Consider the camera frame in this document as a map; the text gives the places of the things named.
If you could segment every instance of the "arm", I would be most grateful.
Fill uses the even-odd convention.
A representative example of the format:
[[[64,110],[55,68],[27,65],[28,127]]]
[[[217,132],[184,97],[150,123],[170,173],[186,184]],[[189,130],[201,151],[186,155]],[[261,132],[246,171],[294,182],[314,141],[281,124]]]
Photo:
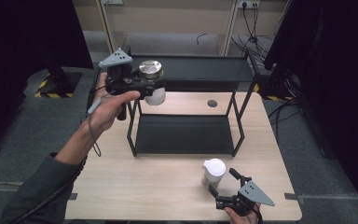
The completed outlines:
[[[104,85],[105,79],[106,73],[102,73],[98,87]],[[103,88],[96,92],[95,99],[105,94]],[[47,156],[36,172],[22,184],[3,211],[1,223],[62,223],[73,183],[94,144],[90,128],[98,139],[113,125],[121,105],[139,96],[139,92],[129,91],[103,98],[92,114],[90,125],[85,120],[62,150]]]

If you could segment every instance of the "white cup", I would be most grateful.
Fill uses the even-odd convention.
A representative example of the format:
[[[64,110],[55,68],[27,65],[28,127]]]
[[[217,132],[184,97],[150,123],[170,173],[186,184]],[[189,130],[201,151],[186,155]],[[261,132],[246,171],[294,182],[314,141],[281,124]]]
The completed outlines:
[[[156,89],[152,96],[146,96],[145,101],[149,105],[161,105],[165,101],[165,88]]]
[[[205,170],[202,185],[206,189],[209,188],[209,184],[216,188],[226,172],[225,163],[219,159],[211,159],[205,161],[202,168]]]

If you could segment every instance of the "black hole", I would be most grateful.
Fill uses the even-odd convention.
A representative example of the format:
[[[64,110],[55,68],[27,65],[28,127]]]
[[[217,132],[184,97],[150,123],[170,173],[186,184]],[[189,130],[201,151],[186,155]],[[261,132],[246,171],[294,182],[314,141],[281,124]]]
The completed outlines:
[[[217,107],[217,102],[215,100],[210,100],[210,101],[208,101],[208,106]]]

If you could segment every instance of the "sleeve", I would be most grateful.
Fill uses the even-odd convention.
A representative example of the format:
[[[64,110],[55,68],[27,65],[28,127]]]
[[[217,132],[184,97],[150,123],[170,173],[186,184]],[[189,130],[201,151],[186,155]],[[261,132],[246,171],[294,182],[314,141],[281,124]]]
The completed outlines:
[[[5,207],[0,223],[63,223],[66,204],[85,161],[70,165],[45,158]]]

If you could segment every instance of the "yellow black warning tape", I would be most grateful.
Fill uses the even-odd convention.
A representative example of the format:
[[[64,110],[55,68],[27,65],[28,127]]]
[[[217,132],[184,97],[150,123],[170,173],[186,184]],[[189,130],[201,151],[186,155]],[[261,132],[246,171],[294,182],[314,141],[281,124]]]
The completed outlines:
[[[255,92],[258,92],[259,93],[260,91],[260,88],[258,87],[257,84],[255,84]],[[288,97],[288,96],[285,96],[285,97],[277,97],[277,96],[266,96],[266,95],[261,95],[261,97],[263,98],[263,100],[271,100],[271,101],[289,101],[289,100],[292,100],[293,97]]]
[[[51,82],[51,79],[49,78],[50,74],[48,74],[45,79],[42,81],[42,83],[39,86],[39,89],[37,90],[34,97],[44,97],[44,98],[71,98],[74,94],[72,92],[68,93],[61,93],[61,92],[54,92],[54,91],[45,91],[44,89],[49,84],[48,82]]]

